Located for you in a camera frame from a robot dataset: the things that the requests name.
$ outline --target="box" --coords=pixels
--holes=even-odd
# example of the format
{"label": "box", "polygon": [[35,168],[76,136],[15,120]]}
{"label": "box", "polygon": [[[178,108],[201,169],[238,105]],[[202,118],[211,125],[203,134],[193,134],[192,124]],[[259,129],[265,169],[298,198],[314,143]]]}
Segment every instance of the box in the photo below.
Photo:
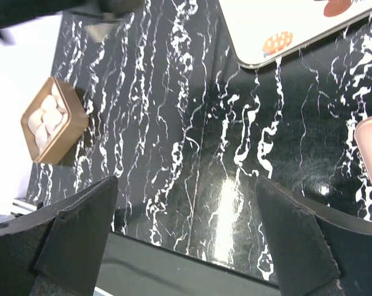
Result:
{"label": "box", "polygon": [[[60,130],[58,130],[57,134],[49,140],[46,147],[39,152],[38,146],[35,143],[35,136],[28,127],[28,119],[35,110],[40,108],[42,101],[51,94],[53,84],[56,84],[59,90],[65,108],[67,109],[68,119]],[[49,77],[22,115],[21,126],[32,161],[35,163],[56,165],[63,159],[65,154],[88,127],[88,116],[73,86],[57,78]]]}

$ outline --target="orange patterned sticker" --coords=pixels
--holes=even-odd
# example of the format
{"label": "orange patterned sticker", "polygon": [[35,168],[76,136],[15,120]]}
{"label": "orange patterned sticker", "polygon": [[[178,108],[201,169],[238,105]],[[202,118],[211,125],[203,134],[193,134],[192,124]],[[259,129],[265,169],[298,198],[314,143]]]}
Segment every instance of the orange patterned sticker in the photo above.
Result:
{"label": "orange patterned sticker", "polygon": [[265,56],[270,56],[288,47],[292,42],[292,33],[284,31],[269,37],[262,47]]}

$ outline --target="white tray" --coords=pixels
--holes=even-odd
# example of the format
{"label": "white tray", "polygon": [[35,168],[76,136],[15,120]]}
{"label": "white tray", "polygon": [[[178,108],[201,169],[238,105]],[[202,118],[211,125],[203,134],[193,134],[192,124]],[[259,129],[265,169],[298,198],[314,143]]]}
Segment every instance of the white tray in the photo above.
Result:
{"label": "white tray", "polygon": [[269,64],[372,13],[372,0],[219,0],[219,3],[236,60],[251,69]]}

